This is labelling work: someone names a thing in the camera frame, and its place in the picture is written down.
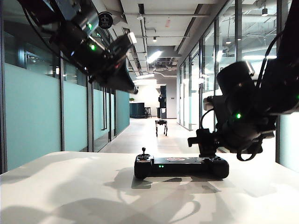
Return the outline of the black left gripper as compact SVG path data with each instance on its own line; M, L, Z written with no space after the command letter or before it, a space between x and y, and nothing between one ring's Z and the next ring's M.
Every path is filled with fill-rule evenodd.
M127 49L110 52L90 49L87 54L87 59L90 60L88 63L89 82L96 81L102 87L136 94L138 88L129 72L129 61L125 62L127 52Z

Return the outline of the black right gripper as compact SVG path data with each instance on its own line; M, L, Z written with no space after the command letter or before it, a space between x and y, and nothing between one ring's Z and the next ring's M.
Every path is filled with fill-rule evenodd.
M221 143L229 150L236 150L236 146L234 146L233 143L232 130L228 124L229 117L230 113L225 102L225 97L216 96L216 126L221 136ZM193 144L198 144L200 157L213 157L219 146L219 134L217 132L211 133L209 130L207 131L207 129L200 128L196 130L196 137L189 137L187 141L189 147Z

